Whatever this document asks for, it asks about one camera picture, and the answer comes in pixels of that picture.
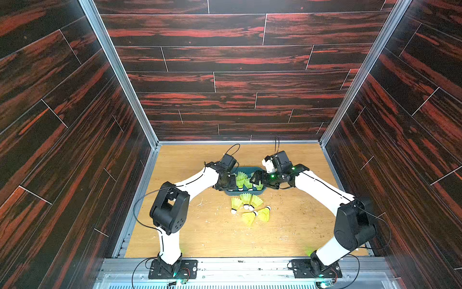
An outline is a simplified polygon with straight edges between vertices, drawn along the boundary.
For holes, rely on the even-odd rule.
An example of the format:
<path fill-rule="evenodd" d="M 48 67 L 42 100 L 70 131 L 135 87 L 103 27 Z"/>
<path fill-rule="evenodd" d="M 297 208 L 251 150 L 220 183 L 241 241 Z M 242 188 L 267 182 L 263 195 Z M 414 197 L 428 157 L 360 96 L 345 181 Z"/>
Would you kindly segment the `teal plastic storage box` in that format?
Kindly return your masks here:
<path fill-rule="evenodd" d="M 225 194 L 228 196 L 239 196 L 243 193 L 251 193 L 254 195 L 261 195 L 266 187 L 262 184 L 256 185 L 250 182 L 251 177 L 255 172 L 263 171 L 260 167 L 239 167 L 232 172 L 232 175 L 236 177 L 236 184 L 225 190 Z"/>

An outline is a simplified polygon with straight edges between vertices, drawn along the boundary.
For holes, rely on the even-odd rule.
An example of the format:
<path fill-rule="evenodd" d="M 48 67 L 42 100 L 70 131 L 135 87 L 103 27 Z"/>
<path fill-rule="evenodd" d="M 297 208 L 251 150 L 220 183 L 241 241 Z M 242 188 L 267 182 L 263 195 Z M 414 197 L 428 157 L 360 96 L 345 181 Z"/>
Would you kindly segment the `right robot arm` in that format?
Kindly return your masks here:
<path fill-rule="evenodd" d="M 290 187 L 314 197 L 333 213 L 336 218 L 333 237 L 310 255 L 310 268 L 316 275 L 329 269 L 377 234 L 377 221 L 371 213 L 371 201 L 361 200 L 333 187 L 302 164 L 289 166 L 285 171 L 257 171 L 250 182 L 276 190 L 280 184 L 288 183 Z"/>

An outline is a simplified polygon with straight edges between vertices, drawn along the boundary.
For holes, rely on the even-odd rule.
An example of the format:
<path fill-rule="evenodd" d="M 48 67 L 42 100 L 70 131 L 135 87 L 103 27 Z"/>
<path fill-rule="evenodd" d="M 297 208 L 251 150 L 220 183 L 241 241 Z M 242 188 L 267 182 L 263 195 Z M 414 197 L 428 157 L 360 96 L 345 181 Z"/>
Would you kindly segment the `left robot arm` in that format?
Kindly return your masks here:
<path fill-rule="evenodd" d="M 186 180 L 176 184 L 165 182 L 150 209 L 150 217 L 159 231 L 160 252 L 158 263 L 172 274 L 179 271 L 182 252 L 179 232 L 185 225 L 190 201 L 212 187 L 218 191 L 236 184 L 232 169 L 236 161 L 218 161 L 205 164 L 204 168 Z"/>

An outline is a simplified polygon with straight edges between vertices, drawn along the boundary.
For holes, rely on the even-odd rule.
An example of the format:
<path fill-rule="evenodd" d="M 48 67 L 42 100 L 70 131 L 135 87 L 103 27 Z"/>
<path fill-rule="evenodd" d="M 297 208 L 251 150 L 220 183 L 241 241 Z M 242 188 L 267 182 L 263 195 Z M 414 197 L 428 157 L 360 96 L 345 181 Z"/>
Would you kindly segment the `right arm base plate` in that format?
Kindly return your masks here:
<path fill-rule="evenodd" d="M 342 277 L 338 262 L 324 266 L 310 258 L 292 259 L 287 268 L 291 270 L 296 279 L 338 279 Z"/>

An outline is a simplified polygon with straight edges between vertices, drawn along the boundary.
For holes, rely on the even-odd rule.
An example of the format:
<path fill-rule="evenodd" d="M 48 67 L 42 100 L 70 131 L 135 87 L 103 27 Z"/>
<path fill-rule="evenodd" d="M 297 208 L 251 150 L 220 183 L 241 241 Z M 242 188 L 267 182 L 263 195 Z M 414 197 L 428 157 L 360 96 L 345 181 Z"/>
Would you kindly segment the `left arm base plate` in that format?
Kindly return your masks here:
<path fill-rule="evenodd" d="M 159 259 L 152 261 L 148 278 L 151 280 L 160 279 L 196 279 L 198 261 L 192 259 L 180 259 L 173 265 L 167 264 Z"/>

